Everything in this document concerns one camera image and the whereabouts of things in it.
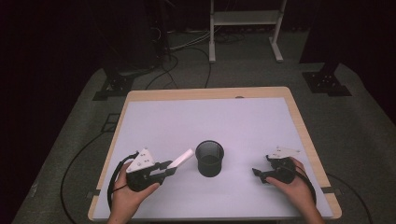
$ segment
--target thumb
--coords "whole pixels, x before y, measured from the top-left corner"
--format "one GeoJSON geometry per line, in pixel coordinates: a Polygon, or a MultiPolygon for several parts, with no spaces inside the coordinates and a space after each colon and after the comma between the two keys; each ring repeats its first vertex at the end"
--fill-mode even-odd
{"type": "Polygon", "coordinates": [[[159,183],[154,183],[148,186],[146,189],[140,191],[139,194],[142,197],[142,199],[145,200],[150,194],[152,194],[159,187],[160,187],[159,183]]]}
{"type": "Polygon", "coordinates": [[[279,181],[279,180],[277,180],[277,179],[275,179],[275,178],[273,178],[271,176],[268,176],[267,178],[265,178],[265,180],[268,183],[274,185],[275,187],[277,187],[277,188],[279,188],[281,190],[284,190],[285,185],[286,185],[285,183],[283,183],[283,182],[281,182],[281,181],[279,181]]]}

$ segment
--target hand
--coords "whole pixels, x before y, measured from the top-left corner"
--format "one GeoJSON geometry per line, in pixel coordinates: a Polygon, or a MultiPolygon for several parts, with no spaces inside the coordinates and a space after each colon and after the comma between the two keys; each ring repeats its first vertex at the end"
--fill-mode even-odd
{"type": "MultiPolygon", "coordinates": [[[[293,157],[290,158],[297,167],[296,171],[306,176],[304,165],[293,157]]],[[[315,206],[309,187],[300,177],[296,176],[289,184],[280,182],[273,177],[267,177],[265,180],[286,194],[289,201],[300,211],[307,223],[324,223],[315,206]]]]}
{"type": "Polygon", "coordinates": [[[120,174],[114,184],[113,203],[111,205],[111,214],[107,223],[126,223],[136,213],[139,205],[159,186],[159,183],[152,184],[146,189],[134,192],[128,188],[126,181],[126,169],[129,163],[125,163],[120,169],[120,174]]]}

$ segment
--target dark background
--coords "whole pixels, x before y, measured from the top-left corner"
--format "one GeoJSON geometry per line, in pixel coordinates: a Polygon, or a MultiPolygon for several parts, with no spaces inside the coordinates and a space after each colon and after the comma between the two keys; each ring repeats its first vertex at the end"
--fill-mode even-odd
{"type": "MultiPolygon", "coordinates": [[[[172,2],[177,7],[166,6],[164,15],[169,30],[208,28],[209,1],[172,2]]],[[[149,32],[150,26],[159,25],[156,3],[0,2],[4,222],[14,218],[91,75],[109,61],[123,61],[133,68],[156,65],[162,53],[155,51],[149,32]]],[[[216,6],[227,4],[218,1],[216,6]]],[[[277,8],[278,2],[262,5],[262,1],[238,1],[234,9],[277,8]]],[[[393,12],[390,1],[289,0],[282,30],[311,28],[301,63],[331,58],[345,64],[395,122],[393,12]]]]}

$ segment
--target black cup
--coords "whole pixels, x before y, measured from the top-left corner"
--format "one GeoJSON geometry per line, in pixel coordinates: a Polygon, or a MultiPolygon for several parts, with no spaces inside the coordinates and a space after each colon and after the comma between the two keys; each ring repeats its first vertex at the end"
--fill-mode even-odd
{"type": "Polygon", "coordinates": [[[224,149],[219,143],[212,140],[202,142],[195,149],[195,156],[198,160],[198,170],[201,175],[213,177],[220,173],[224,149]]]}

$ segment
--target gray carpet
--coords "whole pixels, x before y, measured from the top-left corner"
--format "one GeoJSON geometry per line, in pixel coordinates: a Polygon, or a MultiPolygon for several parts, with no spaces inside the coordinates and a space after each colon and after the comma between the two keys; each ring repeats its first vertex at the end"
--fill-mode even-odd
{"type": "MultiPolygon", "coordinates": [[[[329,97],[311,93],[302,72],[318,71],[322,66],[299,64],[307,32],[282,32],[278,45],[284,57],[277,63],[268,42],[269,33],[246,35],[230,45],[217,44],[217,61],[211,65],[208,88],[286,86],[290,88],[300,109],[307,130],[327,173],[336,175],[352,186],[365,201],[374,223],[394,223],[396,220],[396,128],[359,77],[344,65],[335,75],[352,96],[329,97]]],[[[171,35],[172,46],[185,43],[196,35],[171,35]]],[[[207,43],[194,46],[207,52],[207,43]]],[[[175,52],[178,65],[149,89],[204,88],[209,72],[206,56],[196,49],[175,52]]],[[[165,62],[164,67],[174,64],[165,62]]],[[[133,90],[143,90],[161,74],[161,68],[138,77],[133,90]]],[[[110,97],[106,101],[92,98],[105,82],[102,69],[92,74],[78,98],[67,122],[40,174],[36,186],[26,200],[14,223],[71,223],[61,204],[60,187],[64,172],[77,153],[100,134],[107,115],[120,113],[125,97],[110,97]]],[[[89,223],[88,209],[102,171],[112,133],[103,133],[74,160],[64,180],[64,204],[77,223],[89,223]]],[[[343,183],[329,177],[340,190],[337,199],[343,215],[327,223],[369,223],[358,198],[343,183]]],[[[303,223],[283,220],[280,223],[303,223]]]]}

